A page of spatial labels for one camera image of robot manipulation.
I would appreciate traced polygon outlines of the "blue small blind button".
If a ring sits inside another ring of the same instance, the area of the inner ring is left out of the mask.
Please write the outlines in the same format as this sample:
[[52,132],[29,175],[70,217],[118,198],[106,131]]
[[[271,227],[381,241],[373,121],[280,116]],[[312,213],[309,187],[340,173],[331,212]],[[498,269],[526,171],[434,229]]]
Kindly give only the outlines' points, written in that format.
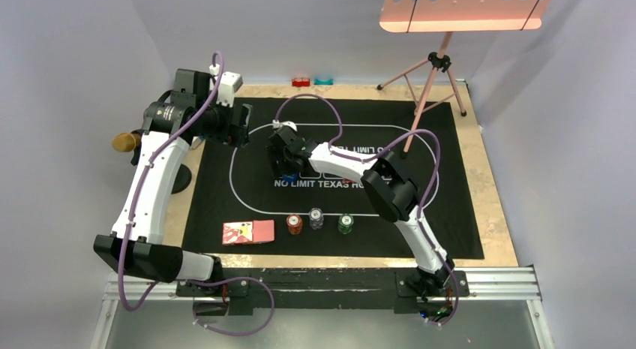
[[288,182],[288,183],[294,183],[298,180],[299,175],[297,173],[294,174],[283,174],[281,176],[282,180],[284,182]]

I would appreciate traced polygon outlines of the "blue poker chip stack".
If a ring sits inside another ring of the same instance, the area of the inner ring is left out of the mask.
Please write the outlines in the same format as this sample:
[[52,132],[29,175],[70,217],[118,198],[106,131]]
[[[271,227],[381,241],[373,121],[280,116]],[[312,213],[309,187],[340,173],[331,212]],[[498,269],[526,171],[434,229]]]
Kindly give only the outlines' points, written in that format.
[[320,208],[312,208],[308,214],[309,225],[312,229],[318,230],[323,227],[324,216],[323,211]]

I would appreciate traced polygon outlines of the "red poker chip stack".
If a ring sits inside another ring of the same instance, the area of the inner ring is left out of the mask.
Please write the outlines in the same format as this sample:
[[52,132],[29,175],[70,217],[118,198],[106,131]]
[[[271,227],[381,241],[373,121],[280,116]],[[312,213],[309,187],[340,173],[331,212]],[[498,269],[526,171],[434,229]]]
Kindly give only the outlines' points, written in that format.
[[300,215],[291,214],[286,218],[286,225],[291,235],[299,235],[303,229],[303,220]]

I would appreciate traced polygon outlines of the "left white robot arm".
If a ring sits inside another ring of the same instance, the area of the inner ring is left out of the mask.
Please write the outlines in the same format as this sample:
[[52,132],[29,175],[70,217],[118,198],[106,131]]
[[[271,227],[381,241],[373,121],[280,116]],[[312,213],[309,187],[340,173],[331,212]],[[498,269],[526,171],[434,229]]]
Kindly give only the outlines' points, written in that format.
[[164,244],[167,204],[194,139],[241,148],[248,143],[251,105],[234,106],[243,79],[233,72],[179,69],[172,90],[151,103],[133,133],[136,172],[109,235],[98,235],[94,252],[118,274],[170,283],[193,280],[206,296],[221,291],[218,258]]

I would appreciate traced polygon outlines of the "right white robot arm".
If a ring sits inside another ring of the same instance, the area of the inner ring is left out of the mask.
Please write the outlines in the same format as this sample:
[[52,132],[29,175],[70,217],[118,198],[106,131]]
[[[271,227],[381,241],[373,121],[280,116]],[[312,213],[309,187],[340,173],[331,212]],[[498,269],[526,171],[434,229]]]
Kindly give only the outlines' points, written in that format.
[[434,186],[440,165],[440,150],[434,153],[434,167],[423,194],[412,174],[392,148],[416,134],[433,140],[427,129],[415,129],[391,141],[381,152],[366,155],[338,149],[331,142],[318,143],[301,137],[293,122],[272,123],[273,133],[267,147],[271,169],[277,176],[301,173],[311,168],[362,185],[379,217],[393,223],[414,254],[422,287],[432,294],[441,293],[450,282],[456,284],[454,264],[439,244],[425,219],[423,207]]

